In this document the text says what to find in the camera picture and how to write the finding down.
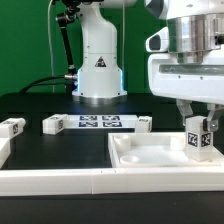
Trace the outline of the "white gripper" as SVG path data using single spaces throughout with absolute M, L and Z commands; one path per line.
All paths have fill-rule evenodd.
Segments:
M 203 120 L 203 129 L 218 130 L 224 113 L 224 105 L 220 105 L 224 104 L 224 53 L 207 53 L 201 64 L 178 64 L 174 55 L 152 54 L 148 59 L 148 79 L 154 95 L 177 99 L 183 125 L 193 116 L 191 101 L 214 103 L 207 105 L 209 113 Z

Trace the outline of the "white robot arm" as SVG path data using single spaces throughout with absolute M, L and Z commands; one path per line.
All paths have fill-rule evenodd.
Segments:
M 102 8 L 132 6 L 137 0 L 62 0 L 65 22 L 79 19 L 83 65 L 76 73 L 75 97 L 92 102 L 122 94 L 117 66 L 116 28 Z M 166 26 L 146 40 L 148 80 L 156 96 L 174 98 L 183 118 L 190 103 L 208 105 L 203 127 L 214 132 L 224 113 L 224 0 L 144 0 L 146 9 Z

